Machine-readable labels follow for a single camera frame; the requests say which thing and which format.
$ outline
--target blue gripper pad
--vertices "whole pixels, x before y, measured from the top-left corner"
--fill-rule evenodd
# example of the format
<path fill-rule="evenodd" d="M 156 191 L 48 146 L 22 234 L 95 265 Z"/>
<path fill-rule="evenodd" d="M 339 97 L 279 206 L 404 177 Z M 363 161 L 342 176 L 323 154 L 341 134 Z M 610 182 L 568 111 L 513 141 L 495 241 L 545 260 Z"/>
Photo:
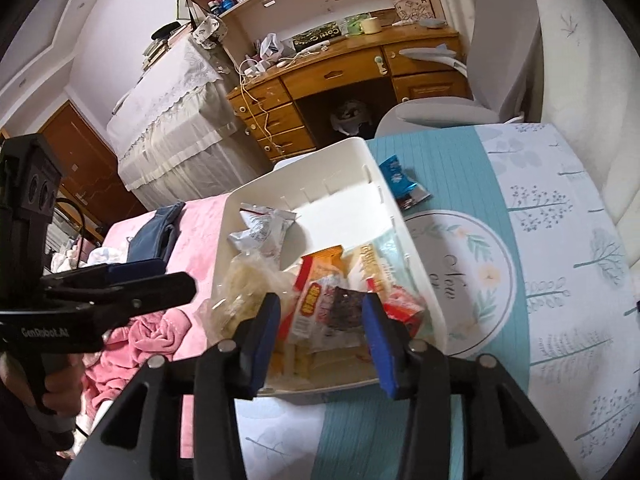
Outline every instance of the blue gripper pad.
<path fill-rule="evenodd" d="M 162 276 L 166 272 L 166 263 L 160 258 L 140 260 L 128 264 L 112 264 L 107 266 L 108 285 L 142 280 Z"/>
<path fill-rule="evenodd" d="M 264 386 L 267 377 L 269 361 L 280 325 L 280 298 L 269 292 L 262 301 L 260 310 L 252 323 L 251 330 L 242 345 L 242 359 L 251 359 L 252 376 L 249 383 L 250 390 L 255 394 Z"/>
<path fill-rule="evenodd" d="M 362 301 L 362 325 L 380 387 L 391 399 L 398 399 L 400 385 L 396 371 L 404 365 L 404 348 L 375 293 L 370 292 Z"/>

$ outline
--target desk drawer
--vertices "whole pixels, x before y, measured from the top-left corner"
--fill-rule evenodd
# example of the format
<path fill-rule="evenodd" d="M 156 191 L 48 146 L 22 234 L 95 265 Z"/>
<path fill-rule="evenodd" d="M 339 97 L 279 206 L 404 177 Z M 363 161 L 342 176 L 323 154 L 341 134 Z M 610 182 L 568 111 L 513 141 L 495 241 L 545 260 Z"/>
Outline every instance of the desk drawer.
<path fill-rule="evenodd" d="M 457 70 L 405 75 L 392 82 L 399 103 L 424 97 L 467 97 L 466 79 Z"/>
<path fill-rule="evenodd" d="M 260 114 L 254 118 L 247 119 L 247 131 L 256 139 L 260 140 L 267 136 L 264 131 L 264 119 L 267 119 L 267 130 L 271 135 L 286 132 L 293 128 L 304 126 L 302 118 L 298 114 L 293 103 L 279 106 L 273 110 L 269 110 L 266 114 Z"/>
<path fill-rule="evenodd" d="M 249 90 L 249 93 L 255 99 L 258 99 L 258 102 L 251 99 L 246 92 L 229 99 L 234 112 L 241 119 L 250 118 L 251 113 L 253 113 L 254 116 L 261 114 L 262 110 L 260 107 L 262 107 L 263 110 L 271 110 L 276 106 L 291 101 L 289 94 L 287 94 L 287 91 L 279 79 L 272 79 L 271 81 L 255 86 Z"/>
<path fill-rule="evenodd" d="M 377 56 L 380 56 L 380 67 L 375 61 Z M 375 47 L 318 61 L 283 75 L 282 81 L 291 97 L 299 99 L 358 81 L 383 77 L 386 72 L 382 51 Z"/>
<path fill-rule="evenodd" d="M 392 75 L 418 74 L 420 72 L 437 72 L 438 70 L 453 70 L 442 63 L 434 63 L 432 61 L 420 61 L 411 59 L 400 54 L 404 48 L 435 48 L 445 43 L 449 50 L 459 53 L 458 59 L 461 58 L 462 47 L 458 38 L 434 38 L 432 40 L 415 40 L 404 41 L 402 43 L 392 43 L 383 47 L 385 51 L 386 61 L 389 63 Z"/>
<path fill-rule="evenodd" d="M 304 150 L 311 150 L 316 146 L 305 127 L 274 135 L 271 140 L 259 140 L 258 144 L 262 146 L 269 158 L 293 155 Z"/>

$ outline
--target chair backrest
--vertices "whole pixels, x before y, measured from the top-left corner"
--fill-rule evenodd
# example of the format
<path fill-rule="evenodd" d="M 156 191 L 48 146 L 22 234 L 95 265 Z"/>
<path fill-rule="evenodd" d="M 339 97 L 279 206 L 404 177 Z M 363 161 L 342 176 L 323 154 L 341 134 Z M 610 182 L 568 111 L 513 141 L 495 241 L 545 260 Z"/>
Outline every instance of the chair backrest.
<path fill-rule="evenodd" d="M 518 115 L 529 63 L 540 38 L 536 0 L 477 0 L 466 60 L 474 98 L 507 121 Z"/>

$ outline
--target blue snack package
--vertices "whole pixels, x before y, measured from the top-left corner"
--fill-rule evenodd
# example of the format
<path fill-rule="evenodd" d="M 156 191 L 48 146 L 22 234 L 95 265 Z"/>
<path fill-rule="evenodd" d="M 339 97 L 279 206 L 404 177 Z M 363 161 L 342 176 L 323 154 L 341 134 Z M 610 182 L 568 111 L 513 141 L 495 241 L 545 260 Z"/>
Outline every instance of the blue snack package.
<path fill-rule="evenodd" d="M 386 183 L 391 189 L 391 193 L 398 202 L 400 209 L 409 209 L 422 200 L 431 198 L 433 195 L 429 193 L 423 186 L 414 182 L 402 171 L 400 161 L 397 155 L 390 156 L 382 164 L 380 171 L 385 177 Z"/>

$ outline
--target silver screw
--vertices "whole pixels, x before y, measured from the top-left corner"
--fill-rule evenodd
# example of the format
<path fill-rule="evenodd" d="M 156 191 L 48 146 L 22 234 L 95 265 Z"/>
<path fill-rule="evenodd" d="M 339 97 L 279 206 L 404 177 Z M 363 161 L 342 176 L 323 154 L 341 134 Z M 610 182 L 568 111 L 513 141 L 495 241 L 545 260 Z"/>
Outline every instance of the silver screw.
<path fill-rule="evenodd" d="M 223 339 L 218 343 L 218 351 L 222 353 L 233 352 L 236 349 L 236 342 L 233 339 Z"/>
<path fill-rule="evenodd" d="M 478 362 L 484 368 L 495 368 L 498 364 L 498 361 L 495 360 L 495 357 L 489 354 L 482 354 L 478 359 Z"/>
<path fill-rule="evenodd" d="M 411 341 L 409 341 L 409 350 L 411 350 L 411 352 L 426 352 L 427 348 L 427 342 L 422 339 L 411 339 Z"/>
<path fill-rule="evenodd" d="M 161 355 L 152 355 L 146 364 L 149 365 L 149 368 L 159 368 L 164 364 L 164 357 Z"/>

